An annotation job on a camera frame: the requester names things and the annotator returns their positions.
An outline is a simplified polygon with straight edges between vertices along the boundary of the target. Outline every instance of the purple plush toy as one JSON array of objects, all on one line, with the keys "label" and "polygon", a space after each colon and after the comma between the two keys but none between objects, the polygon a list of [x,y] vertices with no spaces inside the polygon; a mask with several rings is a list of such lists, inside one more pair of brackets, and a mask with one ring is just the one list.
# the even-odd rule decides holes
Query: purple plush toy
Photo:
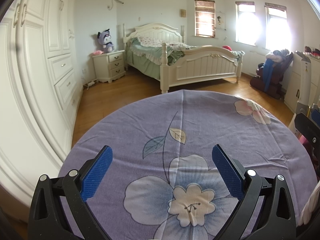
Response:
[{"label": "purple plush toy", "polygon": [[113,51],[113,43],[111,42],[110,29],[107,29],[102,33],[98,32],[98,42],[102,45],[106,53]]}]

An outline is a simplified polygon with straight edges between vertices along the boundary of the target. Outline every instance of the blue gripper pad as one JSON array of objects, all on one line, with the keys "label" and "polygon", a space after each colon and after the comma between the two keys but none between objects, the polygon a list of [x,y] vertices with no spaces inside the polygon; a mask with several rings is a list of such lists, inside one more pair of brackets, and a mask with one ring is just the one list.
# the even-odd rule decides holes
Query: blue gripper pad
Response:
[{"label": "blue gripper pad", "polygon": [[95,160],[91,169],[82,179],[81,197],[84,202],[96,193],[100,182],[112,163],[113,153],[111,147],[106,147],[101,155]]},{"label": "blue gripper pad", "polygon": [[221,149],[219,144],[212,149],[212,160],[226,184],[231,196],[239,201],[244,198],[244,176],[237,170],[236,165]]},{"label": "blue gripper pad", "polygon": [[313,110],[311,112],[311,118],[318,126],[320,126],[320,113],[318,110]]}]

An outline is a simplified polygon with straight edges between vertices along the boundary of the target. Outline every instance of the headboard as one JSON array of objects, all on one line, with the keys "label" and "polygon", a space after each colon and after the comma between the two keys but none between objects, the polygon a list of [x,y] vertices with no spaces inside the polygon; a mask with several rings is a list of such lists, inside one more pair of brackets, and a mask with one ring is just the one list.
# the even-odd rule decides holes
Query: headboard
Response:
[{"label": "headboard", "polygon": [[162,23],[150,23],[140,27],[135,27],[135,31],[128,37],[126,34],[125,24],[123,24],[123,43],[124,49],[127,48],[127,43],[134,37],[151,37],[162,41],[178,41],[185,42],[184,26],[182,27],[183,35],[177,32],[177,28],[172,28]]}]

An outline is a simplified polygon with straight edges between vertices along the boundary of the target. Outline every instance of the floral tablecloth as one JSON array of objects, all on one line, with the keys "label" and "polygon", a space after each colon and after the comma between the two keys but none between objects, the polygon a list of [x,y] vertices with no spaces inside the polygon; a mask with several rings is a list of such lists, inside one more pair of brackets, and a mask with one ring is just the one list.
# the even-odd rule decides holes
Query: floral tablecloth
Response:
[{"label": "floral tablecloth", "polygon": [[215,92],[180,90],[119,109],[78,141],[60,176],[109,145],[113,163],[87,203],[113,240],[211,240],[237,204],[212,161],[215,144],[261,176],[283,174],[298,221],[317,184],[304,147],[253,101]]}]

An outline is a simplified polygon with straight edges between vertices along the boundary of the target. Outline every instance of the flower stem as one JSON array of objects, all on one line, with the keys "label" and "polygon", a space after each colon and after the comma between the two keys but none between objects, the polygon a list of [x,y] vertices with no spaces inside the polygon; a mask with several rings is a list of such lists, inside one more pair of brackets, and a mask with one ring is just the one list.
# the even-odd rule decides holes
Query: flower stem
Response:
[{"label": "flower stem", "polygon": [[162,166],[163,166],[165,178],[167,179],[168,184],[170,184],[170,177],[169,177],[169,171],[168,171],[168,176],[167,176],[167,173],[165,172],[165,167],[164,167],[164,144],[165,144],[165,139],[167,138],[170,126],[171,126],[171,124],[173,122],[173,119],[176,117],[177,113],[178,113],[178,111],[176,112],[176,114],[174,115],[174,117],[172,118],[172,120],[171,120],[171,122],[169,124],[169,127],[168,127],[167,132],[166,132],[165,137],[164,137],[164,142],[163,142],[163,147],[162,147]]}]

